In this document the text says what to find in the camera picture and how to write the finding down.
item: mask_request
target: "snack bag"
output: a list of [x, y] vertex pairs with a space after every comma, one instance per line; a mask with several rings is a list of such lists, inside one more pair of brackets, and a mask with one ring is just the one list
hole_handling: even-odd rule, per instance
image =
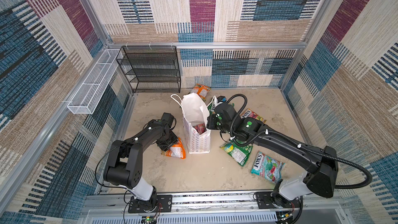
[[240, 166], [244, 166], [249, 159], [251, 150], [253, 149], [252, 145], [248, 145], [245, 147], [239, 147], [237, 145], [233, 145], [232, 143], [225, 143], [220, 146], [228, 155], [230, 155], [235, 161], [238, 162]]
[[205, 123], [198, 124], [198, 125], [194, 126], [194, 128], [199, 133], [199, 135], [201, 135], [202, 133], [204, 133], [206, 131]]
[[247, 118], [247, 117], [251, 117], [251, 118], [255, 118], [260, 120], [261, 122], [265, 123], [267, 120], [260, 117], [257, 113], [253, 112], [250, 108], [246, 109], [246, 112], [244, 114], [242, 114], [240, 116], [241, 118]]
[[170, 149], [167, 150], [164, 154], [167, 157], [179, 157], [181, 159], [185, 159], [185, 149], [182, 145], [181, 138], [178, 138], [178, 142], [170, 147]]
[[284, 164], [285, 163], [268, 157], [262, 152], [258, 152], [251, 173], [262, 176], [273, 183], [277, 183], [281, 178], [281, 170]]
[[191, 93], [198, 94], [202, 98], [202, 100], [205, 101], [206, 95], [210, 90], [210, 87], [202, 84], [196, 84], [195, 87], [192, 88]]

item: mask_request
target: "white paper bag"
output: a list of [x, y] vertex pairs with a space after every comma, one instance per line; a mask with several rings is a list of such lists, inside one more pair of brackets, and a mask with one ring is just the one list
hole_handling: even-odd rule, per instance
[[184, 95], [181, 99], [178, 95], [173, 94], [175, 100], [182, 108], [183, 126], [189, 153], [208, 153], [210, 152], [210, 130], [206, 128], [206, 132], [199, 135], [194, 126], [200, 123], [207, 125], [207, 117], [210, 113], [206, 104], [196, 93]]

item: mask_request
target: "paper bag handle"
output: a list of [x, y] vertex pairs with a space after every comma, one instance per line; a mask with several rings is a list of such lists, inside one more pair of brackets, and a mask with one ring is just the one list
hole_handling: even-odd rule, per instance
[[172, 98], [175, 102], [177, 102], [177, 103], [180, 105], [181, 110], [182, 110], [182, 116], [185, 117], [184, 109], [182, 109], [181, 103], [178, 102], [178, 100], [176, 100], [175, 98], [173, 98], [173, 96], [177, 96], [177, 97], [180, 99], [180, 102], [182, 102], [182, 99], [181, 99], [180, 96], [178, 96], [177, 94], [172, 94], [172, 95], [170, 95], [170, 98]]

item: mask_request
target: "red wire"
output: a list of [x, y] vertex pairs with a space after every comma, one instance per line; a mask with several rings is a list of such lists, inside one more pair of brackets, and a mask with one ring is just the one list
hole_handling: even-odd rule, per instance
[[160, 216], [161, 212], [162, 212], [162, 203], [159, 202], [159, 215], [158, 215], [158, 217]]

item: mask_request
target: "beige floor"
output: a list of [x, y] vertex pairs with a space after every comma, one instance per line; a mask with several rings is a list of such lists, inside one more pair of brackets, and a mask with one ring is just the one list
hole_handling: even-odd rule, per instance
[[[182, 91], [179, 95], [182, 97], [188, 92]], [[213, 95], [223, 95], [228, 98], [236, 93], [245, 94], [248, 99], [247, 107], [267, 119], [266, 123], [270, 127], [303, 141], [279, 89], [212, 90], [206, 99], [208, 102]], [[151, 119], [160, 118], [163, 112], [169, 112], [177, 118], [174, 132], [184, 142], [181, 108], [170, 98], [170, 95], [170, 93], [140, 93], [125, 138], [135, 135]], [[238, 110], [243, 100], [235, 98], [232, 102]], [[148, 183], [155, 186], [158, 192], [273, 189], [275, 184], [250, 173], [258, 151], [286, 163], [282, 169], [284, 179], [303, 171], [300, 166], [287, 158], [256, 145], [246, 165], [241, 167], [219, 148], [223, 143], [219, 131], [214, 130], [211, 134], [210, 153], [187, 154], [186, 159], [163, 156], [156, 144], [151, 145], [144, 152], [142, 176]], [[109, 193], [117, 192], [124, 192], [124, 190], [111, 189], [109, 191]]]

